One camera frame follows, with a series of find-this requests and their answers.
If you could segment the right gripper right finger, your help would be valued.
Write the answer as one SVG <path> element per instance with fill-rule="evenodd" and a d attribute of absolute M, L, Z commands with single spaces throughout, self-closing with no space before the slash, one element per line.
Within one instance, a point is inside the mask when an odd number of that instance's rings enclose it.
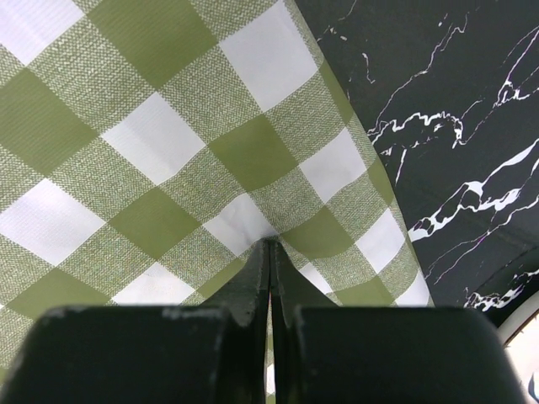
<path fill-rule="evenodd" d="M 494 325 L 473 309 L 338 306 L 269 243 L 279 403 L 522 403 Z"/>

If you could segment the green checkered cloth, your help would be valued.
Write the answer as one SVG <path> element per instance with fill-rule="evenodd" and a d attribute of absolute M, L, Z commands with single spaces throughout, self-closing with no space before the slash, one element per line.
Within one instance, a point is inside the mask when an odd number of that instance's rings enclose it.
<path fill-rule="evenodd" d="M 293 2 L 2 2 L 2 370 L 44 311 L 199 303 L 265 237 L 341 305 L 432 302 Z"/>

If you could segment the white blue striped plate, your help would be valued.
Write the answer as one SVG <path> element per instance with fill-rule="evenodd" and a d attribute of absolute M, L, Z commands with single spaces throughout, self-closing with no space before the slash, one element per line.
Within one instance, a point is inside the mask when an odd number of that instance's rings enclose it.
<path fill-rule="evenodd" d="M 538 403 L 538 309 L 522 306 L 500 325 L 499 335 L 525 403 Z"/>

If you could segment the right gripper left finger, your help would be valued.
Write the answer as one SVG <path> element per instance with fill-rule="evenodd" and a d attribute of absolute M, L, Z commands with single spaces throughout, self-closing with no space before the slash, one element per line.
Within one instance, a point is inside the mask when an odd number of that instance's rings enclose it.
<path fill-rule="evenodd" d="M 30 329 L 4 403 L 262 403 L 270 245 L 197 306 L 60 306 Z"/>

